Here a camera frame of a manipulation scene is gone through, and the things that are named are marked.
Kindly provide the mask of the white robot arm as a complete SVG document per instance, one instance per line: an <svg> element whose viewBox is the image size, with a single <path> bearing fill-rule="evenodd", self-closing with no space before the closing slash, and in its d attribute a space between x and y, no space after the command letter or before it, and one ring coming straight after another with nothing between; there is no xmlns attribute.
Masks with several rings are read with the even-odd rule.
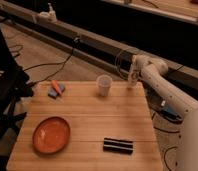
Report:
<svg viewBox="0 0 198 171"><path fill-rule="evenodd" d="M162 77L167 64L147 55L132 57L132 79L142 78L183 118L175 171L198 171L198 101Z"/></svg>

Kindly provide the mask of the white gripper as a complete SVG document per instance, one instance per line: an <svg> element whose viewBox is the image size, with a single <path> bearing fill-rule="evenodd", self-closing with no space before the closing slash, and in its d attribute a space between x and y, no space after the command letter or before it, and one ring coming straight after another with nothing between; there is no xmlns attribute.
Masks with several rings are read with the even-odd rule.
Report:
<svg viewBox="0 0 198 171"><path fill-rule="evenodd" d="M146 62L145 55L134 55L132 58L132 64L134 64L137 67L139 74L145 62Z"/></svg>

